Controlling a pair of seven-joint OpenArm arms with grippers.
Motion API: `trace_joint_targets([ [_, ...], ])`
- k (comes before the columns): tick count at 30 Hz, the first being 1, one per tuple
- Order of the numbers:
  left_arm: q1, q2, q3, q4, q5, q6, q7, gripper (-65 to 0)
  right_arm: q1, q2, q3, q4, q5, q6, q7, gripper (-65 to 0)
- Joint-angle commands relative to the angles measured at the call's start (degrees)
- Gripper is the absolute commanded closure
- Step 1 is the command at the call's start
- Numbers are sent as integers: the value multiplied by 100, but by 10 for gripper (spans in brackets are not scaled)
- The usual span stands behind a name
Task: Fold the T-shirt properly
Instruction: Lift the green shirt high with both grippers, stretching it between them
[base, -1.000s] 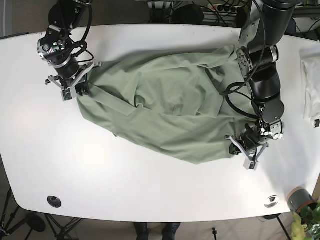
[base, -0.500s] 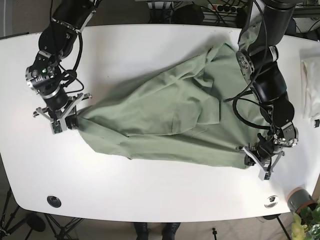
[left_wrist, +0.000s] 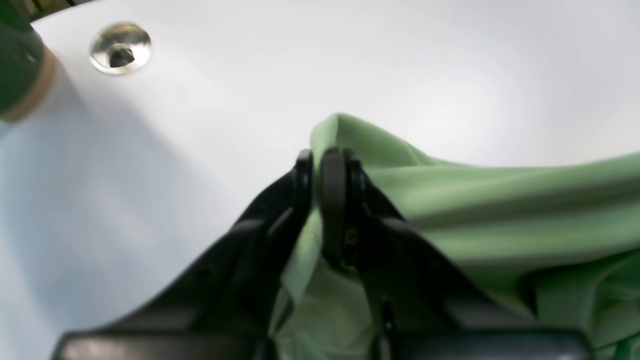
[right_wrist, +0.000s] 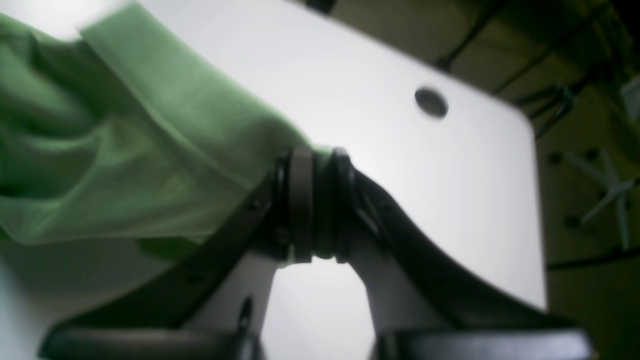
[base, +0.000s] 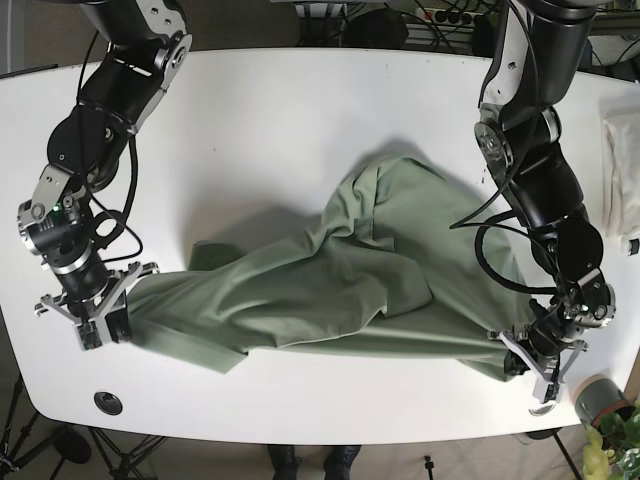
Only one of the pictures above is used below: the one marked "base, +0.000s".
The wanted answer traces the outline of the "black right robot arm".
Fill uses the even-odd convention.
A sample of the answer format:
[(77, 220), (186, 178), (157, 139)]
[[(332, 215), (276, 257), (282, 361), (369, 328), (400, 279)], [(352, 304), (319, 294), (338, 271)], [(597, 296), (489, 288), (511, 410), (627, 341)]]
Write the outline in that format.
[(126, 269), (111, 269), (100, 253), (131, 230), (136, 136), (182, 67), (192, 37), (176, 1), (78, 5), (109, 47), (97, 70), (80, 77), (75, 106), (49, 138), (48, 163), (31, 199), (19, 206), (17, 226), (62, 287), (58, 296), (43, 296), (35, 313), (69, 320), (88, 351), (131, 340), (127, 291), (158, 271), (134, 254), (126, 255)]

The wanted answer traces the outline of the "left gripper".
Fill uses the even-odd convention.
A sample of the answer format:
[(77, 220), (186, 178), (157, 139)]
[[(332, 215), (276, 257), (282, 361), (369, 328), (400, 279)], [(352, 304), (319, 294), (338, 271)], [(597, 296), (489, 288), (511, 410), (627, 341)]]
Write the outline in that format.
[[(589, 349), (586, 341), (576, 339), (586, 329), (603, 328), (613, 319), (615, 292), (605, 280), (583, 280), (562, 281), (556, 287), (531, 287), (530, 293), (551, 297), (548, 308), (530, 302), (535, 316), (530, 325), (530, 352), (509, 330), (489, 331), (488, 339), (502, 342), (511, 356), (519, 359), (519, 367), (512, 367), (511, 375), (522, 375), (523, 365), (535, 374), (533, 396), (545, 405), (556, 401), (566, 373)], [(563, 361), (559, 354), (569, 346), (571, 354)]]

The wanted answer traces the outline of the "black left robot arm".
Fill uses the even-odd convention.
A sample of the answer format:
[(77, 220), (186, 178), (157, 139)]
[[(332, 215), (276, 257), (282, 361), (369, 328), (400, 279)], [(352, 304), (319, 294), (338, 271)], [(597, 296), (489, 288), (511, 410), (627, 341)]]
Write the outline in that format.
[(588, 42), (594, 1), (505, 1), (496, 49), (478, 100), (476, 143), (508, 210), (472, 227), (474, 253), (484, 271), (486, 234), (518, 221), (535, 262), (552, 278), (531, 287), (495, 274), (508, 290), (530, 297), (532, 321), (496, 334), (507, 347), (509, 376), (534, 373), (541, 404), (556, 400), (564, 377), (586, 348), (581, 336), (615, 315), (615, 294), (601, 269), (604, 244), (592, 225), (579, 181), (560, 145), (556, 105), (568, 92)]

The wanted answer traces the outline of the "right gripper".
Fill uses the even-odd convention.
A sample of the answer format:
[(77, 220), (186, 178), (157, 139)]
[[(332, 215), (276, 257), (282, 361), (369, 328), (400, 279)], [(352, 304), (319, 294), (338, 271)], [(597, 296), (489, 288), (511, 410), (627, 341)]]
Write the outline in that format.
[(60, 295), (46, 294), (35, 304), (37, 317), (52, 313), (70, 321), (83, 351), (131, 340), (127, 291), (159, 272), (155, 262), (109, 270), (98, 254), (95, 216), (88, 205), (55, 205), (49, 213), (42, 205), (21, 205), (18, 230), (27, 249), (62, 285)]

